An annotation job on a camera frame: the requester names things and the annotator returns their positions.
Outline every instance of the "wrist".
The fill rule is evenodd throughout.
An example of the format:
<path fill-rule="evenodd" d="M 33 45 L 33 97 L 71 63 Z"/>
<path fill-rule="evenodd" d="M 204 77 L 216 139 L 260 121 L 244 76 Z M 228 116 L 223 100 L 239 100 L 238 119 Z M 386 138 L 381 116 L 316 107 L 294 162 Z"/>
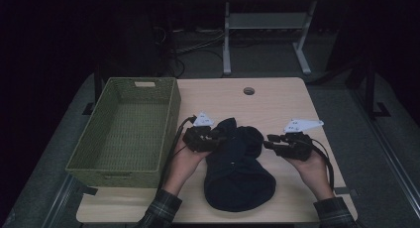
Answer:
<path fill-rule="evenodd" d="M 336 197 L 330 186 L 312 190 L 318 201 Z"/>
<path fill-rule="evenodd" d="M 186 179 L 180 176 L 175 176 L 172 173 L 168 176 L 166 182 L 162 186 L 162 189 L 171 193 L 172 195 L 178 196 Z"/>

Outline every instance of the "person's left hand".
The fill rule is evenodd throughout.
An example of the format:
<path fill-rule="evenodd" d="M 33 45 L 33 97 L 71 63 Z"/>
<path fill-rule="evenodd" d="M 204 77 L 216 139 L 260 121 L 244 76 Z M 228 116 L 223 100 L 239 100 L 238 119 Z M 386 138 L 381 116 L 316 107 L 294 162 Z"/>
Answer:
<path fill-rule="evenodd" d="M 192 152 L 182 141 L 183 134 L 173 152 L 170 163 L 169 176 L 162 189 L 178 196 L 185 182 L 194 174 L 198 164 L 210 154 L 210 152 Z"/>

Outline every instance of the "hand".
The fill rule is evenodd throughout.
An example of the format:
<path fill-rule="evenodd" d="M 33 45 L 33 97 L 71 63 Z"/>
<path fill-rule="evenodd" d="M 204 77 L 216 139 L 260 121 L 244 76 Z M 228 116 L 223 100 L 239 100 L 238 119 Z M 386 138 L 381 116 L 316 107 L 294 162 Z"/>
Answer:
<path fill-rule="evenodd" d="M 312 151 L 306 162 L 286 159 L 297 171 L 303 182 L 311 189 L 318 200 L 335 197 L 327 178 L 325 162 L 318 153 Z"/>
<path fill-rule="evenodd" d="M 175 147 L 170 164 L 170 172 L 162 189 L 178 196 L 185 182 L 192 176 L 198 164 L 210 154 L 210 152 L 192 152 L 182 141 L 183 134 Z"/>

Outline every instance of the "sleeve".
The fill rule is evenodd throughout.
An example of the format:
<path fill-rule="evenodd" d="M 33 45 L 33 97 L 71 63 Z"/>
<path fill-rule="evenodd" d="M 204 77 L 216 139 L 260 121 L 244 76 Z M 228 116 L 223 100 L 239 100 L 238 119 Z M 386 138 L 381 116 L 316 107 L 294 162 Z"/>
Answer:
<path fill-rule="evenodd" d="M 314 203 L 322 228 L 356 228 L 358 227 L 347 208 L 343 197 L 334 197 Z"/>
<path fill-rule="evenodd" d="M 136 228 L 169 227 L 182 200 L 161 189 Z"/>

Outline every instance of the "basket handle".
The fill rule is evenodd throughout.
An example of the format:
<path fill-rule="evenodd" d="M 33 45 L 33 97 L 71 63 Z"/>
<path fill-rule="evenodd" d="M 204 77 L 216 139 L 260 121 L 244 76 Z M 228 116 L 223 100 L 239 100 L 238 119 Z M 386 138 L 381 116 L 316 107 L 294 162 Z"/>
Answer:
<path fill-rule="evenodd" d="M 101 175 L 105 179 L 112 179 L 112 178 L 130 179 L 132 173 L 131 172 L 104 172 L 104 173 L 101 173 Z"/>
<path fill-rule="evenodd" d="M 134 84 L 137 87 L 156 87 L 156 84 L 152 81 L 135 81 Z"/>

